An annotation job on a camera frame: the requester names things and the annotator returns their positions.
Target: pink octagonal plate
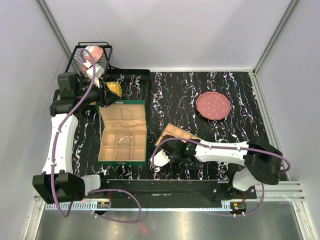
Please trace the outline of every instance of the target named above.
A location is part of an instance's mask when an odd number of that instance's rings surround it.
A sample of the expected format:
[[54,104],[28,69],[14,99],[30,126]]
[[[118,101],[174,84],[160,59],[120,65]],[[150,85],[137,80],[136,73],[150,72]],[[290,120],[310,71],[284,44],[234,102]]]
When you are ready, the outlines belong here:
[[231,110],[229,100],[215,91],[207,91],[196,100],[196,109],[210,120],[221,120],[228,116]]

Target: open wooden box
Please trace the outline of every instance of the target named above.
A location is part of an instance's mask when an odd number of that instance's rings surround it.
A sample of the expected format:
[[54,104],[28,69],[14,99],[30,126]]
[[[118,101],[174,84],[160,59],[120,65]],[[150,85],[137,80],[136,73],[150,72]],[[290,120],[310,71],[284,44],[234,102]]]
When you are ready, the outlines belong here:
[[104,123],[98,161],[107,165],[146,164],[147,124],[141,101],[99,107]]

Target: yellow object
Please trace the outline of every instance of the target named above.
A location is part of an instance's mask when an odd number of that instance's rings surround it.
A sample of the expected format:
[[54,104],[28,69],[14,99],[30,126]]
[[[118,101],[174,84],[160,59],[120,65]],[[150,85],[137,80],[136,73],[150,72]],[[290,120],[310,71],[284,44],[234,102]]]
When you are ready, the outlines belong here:
[[110,91],[114,92],[115,94],[117,94],[119,97],[122,96],[122,89],[119,83],[114,82],[114,81],[109,81],[106,83],[106,85],[108,86],[108,88],[110,89]]

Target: white wall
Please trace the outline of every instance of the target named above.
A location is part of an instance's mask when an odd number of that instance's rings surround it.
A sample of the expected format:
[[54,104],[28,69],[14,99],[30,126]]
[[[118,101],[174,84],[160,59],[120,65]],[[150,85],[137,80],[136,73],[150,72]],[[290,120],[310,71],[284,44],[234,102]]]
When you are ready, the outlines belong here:
[[320,234],[320,1],[300,1],[258,73],[290,176]]
[[0,239],[17,240],[51,135],[49,106],[64,56],[34,0],[0,1]]
[[70,48],[107,41],[120,68],[252,69],[290,0],[46,0]]

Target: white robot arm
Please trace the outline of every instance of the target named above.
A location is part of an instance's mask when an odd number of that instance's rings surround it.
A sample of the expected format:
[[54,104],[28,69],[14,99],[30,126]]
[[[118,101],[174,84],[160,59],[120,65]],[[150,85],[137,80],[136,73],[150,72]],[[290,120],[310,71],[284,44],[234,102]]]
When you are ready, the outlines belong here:
[[[174,138],[165,136],[163,140]],[[204,140],[197,140],[200,144],[184,143],[181,140],[171,140],[161,146],[154,157],[154,169],[160,171],[160,167],[175,160],[191,164],[194,161],[199,162],[225,162],[244,166],[246,168],[234,174],[232,187],[245,192],[253,185],[265,183],[276,185],[279,182],[281,160],[275,156],[266,154],[256,154],[246,149],[260,149],[276,153],[282,156],[282,153],[273,146],[269,145],[263,139],[257,138],[250,142],[238,143],[215,143]]]
[[[66,113],[57,114],[51,118],[52,122],[52,132],[51,132],[51,141],[48,152],[48,157],[46,158],[45,165],[42,169],[42,173],[51,173],[51,156],[52,148],[55,140],[55,135],[58,130],[60,123],[67,116]],[[72,152],[74,145],[74,137],[76,128],[78,126],[78,119],[76,116],[71,115],[67,121],[64,123],[59,138],[56,143],[55,151],[55,168],[54,173],[73,173],[72,169]],[[85,175],[81,179],[84,181],[84,193],[87,194],[92,190],[96,190],[101,186],[101,179],[99,174]]]

